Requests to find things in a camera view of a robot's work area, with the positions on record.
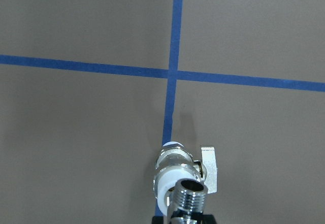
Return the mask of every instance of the blue line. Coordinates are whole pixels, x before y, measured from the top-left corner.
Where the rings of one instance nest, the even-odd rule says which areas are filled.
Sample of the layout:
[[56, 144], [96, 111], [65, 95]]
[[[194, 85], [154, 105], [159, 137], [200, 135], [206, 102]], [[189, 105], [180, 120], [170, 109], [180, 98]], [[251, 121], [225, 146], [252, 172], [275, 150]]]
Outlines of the blue line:
[[325, 92], [325, 83], [286, 80], [277, 78], [261, 78], [238, 75], [177, 71], [177, 79], [197, 82], [225, 83]]
[[[167, 92], [165, 102], [165, 118], [164, 129], [162, 131], [162, 144], [171, 141], [172, 129], [173, 129], [173, 113], [175, 106], [175, 94], [177, 83], [177, 69], [178, 69], [178, 55], [179, 55], [179, 43], [181, 36], [181, 23], [182, 23], [182, 6], [183, 0], [173, 0], [173, 17], [172, 17], [172, 31], [171, 31], [171, 45], [169, 54], [168, 65], [168, 80], [167, 80]], [[155, 209], [155, 215], [162, 216], [162, 212], [159, 210], [157, 204]]]
[[52, 68], [92, 73], [106, 73], [150, 78], [167, 78], [168, 70], [156, 68], [140, 68], [77, 61], [30, 58], [21, 56], [0, 55], [0, 64], [19, 65], [37, 68]]

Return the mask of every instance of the horizontal blue line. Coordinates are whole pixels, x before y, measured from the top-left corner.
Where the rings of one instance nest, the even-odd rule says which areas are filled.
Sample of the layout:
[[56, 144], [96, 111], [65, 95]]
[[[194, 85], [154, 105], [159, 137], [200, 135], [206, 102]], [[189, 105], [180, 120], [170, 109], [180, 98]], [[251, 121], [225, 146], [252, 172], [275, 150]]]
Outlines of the horizontal blue line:
[[177, 71], [177, 79], [197, 82], [225, 83], [270, 88], [287, 88], [325, 92], [325, 83], [287, 80], [277, 78], [261, 78], [239, 75], [213, 74]]
[[91, 73], [130, 75], [150, 78], [167, 78], [168, 75], [168, 70], [165, 69], [140, 68], [10, 55], [0, 55], [0, 64], [19, 65], [37, 68], [52, 68]]
[[[38, 67], [38, 68], [52, 68], [52, 69], [82, 71], [82, 72], [92, 72], [92, 73], [151, 77], [151, 78], [167, 79], [168, 77], [168, 70], [165, 69], [128, 67], [128, 66], [106, 65], [106, 64], [97, 64], [97, 63], [84, 63], [84, 62], [77, 62], [77, 61], [30, 58], [30, 57], [11, 56], [11, 55], [0, 55], [0, 64]], [[177, 73], [178, 80], [325, 92], [325, 83], [320, 83], [320, 82], [287, 80], [287, 79], [277, 79], [277, 78], [249, 77], [249, 76], [214, 74], [214, 73], [199, 73], [199, 72], [187, 72], [187, 71], [177, 71], [176, 73]]]

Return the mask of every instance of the cylinder opening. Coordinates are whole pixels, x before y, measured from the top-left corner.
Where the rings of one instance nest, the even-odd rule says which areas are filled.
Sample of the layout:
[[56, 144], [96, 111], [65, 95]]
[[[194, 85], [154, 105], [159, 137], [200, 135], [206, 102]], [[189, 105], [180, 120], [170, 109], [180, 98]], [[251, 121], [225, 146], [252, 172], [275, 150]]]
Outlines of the cylinder opening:
[[204, 189], [203, 185], [199, 182], [193, 181], [193, 180], [183, 180], [181, 181], [181, 185], [191, 191], [197, 192], [202, 191]]

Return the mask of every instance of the gray surface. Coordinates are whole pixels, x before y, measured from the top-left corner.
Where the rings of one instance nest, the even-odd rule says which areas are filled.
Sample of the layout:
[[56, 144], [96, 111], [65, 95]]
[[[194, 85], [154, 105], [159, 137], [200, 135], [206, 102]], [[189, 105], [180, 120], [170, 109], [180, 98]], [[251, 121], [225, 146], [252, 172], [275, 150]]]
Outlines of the gray surface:
[[0, 223], [150, 223], [165, 90], [161, 79], [2, 65]]
[[218, 223], [325, 222], [325, 93], [178, 82], [173, 140], [213, 145]]
[[0, 0], [0, 54], [168, 68], [173, 0]]
[[184, 0], [179, 69], [325, 82], [325, 0]]

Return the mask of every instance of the vertical blue line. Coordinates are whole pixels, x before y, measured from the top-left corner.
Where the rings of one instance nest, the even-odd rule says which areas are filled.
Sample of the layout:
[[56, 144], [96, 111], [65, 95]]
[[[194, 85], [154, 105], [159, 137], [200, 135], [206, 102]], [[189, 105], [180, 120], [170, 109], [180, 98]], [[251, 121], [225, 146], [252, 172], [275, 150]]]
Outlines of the vertical blue line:
[[[172, 138], [179, 43], [180, 43], [180, 36], [181, 36], [182, 5], [183, 5], [183, 0], [173, 0], [172, 32], [171, 32], [171, 45], [170, 45], [170, 54], [169, 54], [168, 76], [167, 76], [164, 129], [162, 131], [162, 144], [171, 141]], [[163, 215], [157, 205], [156, 205], [155, 215], [159, 215], [159, 216]]]

